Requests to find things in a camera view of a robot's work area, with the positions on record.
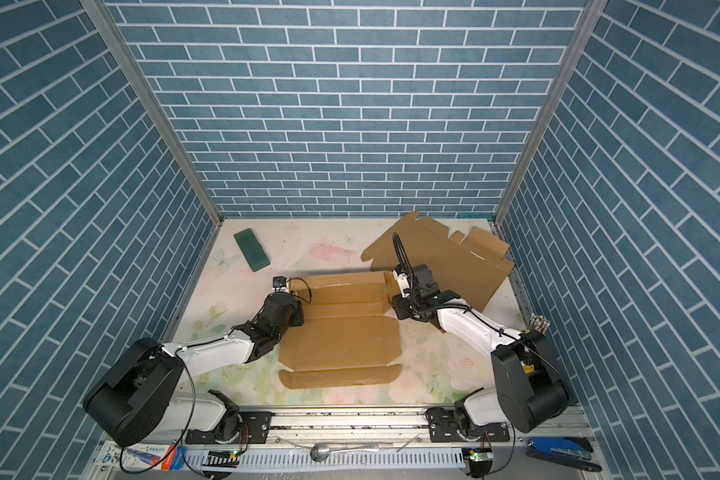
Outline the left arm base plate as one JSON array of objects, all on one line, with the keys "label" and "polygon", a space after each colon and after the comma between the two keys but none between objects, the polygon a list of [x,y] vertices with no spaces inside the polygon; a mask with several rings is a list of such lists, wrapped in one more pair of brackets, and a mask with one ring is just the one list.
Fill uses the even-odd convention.
[{"label": "left arm base plate", "polygon": [[187,445],[264,444],[267,440],[273,413],[269,411],[242,411],[226,414],[219,424],[209,431],[189,430]]}]

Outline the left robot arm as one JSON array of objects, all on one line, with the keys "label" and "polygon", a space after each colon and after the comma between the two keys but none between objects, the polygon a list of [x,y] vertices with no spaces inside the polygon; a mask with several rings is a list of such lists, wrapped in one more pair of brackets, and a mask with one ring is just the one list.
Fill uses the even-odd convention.
[{"label": "left robot arm", "polygon": [[224,366],[267,355],[292,326],[304,323],[298,297],[269,294],[253,319],[228,332],[184,343],[142,338],[91,387],[85,412],[121,447],[165,440],[229,443],[239,438],[240,409],[218,390],[199,392],[194,380]]}]

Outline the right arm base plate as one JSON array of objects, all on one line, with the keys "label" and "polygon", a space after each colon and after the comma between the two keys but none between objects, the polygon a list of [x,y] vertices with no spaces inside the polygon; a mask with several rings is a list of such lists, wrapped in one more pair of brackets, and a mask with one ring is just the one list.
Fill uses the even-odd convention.
[{"label": "right arm base plate", "polygon": [[462,411],[431,407],[424,412],[432,443],[506,442],[510,434],[506,423],[475,425]]}]

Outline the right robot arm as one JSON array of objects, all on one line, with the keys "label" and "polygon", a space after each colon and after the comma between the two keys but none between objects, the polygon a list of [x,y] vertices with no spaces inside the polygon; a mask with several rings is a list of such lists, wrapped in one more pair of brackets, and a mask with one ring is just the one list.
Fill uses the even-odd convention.
[{"label": "right robot arm", "polygon": [[490,360],[494,388],[478,389],[454,404],[452,418],[462,436],[476,439],[489,424],[504,421],[528,433],[571,404],[569,381],[553,360],[554,345],[543,333],[495,322],[455,292],[440,290],[425,265],[400,264],[393,276],[400,288],[393,298],[398,319],[429,323]]}]

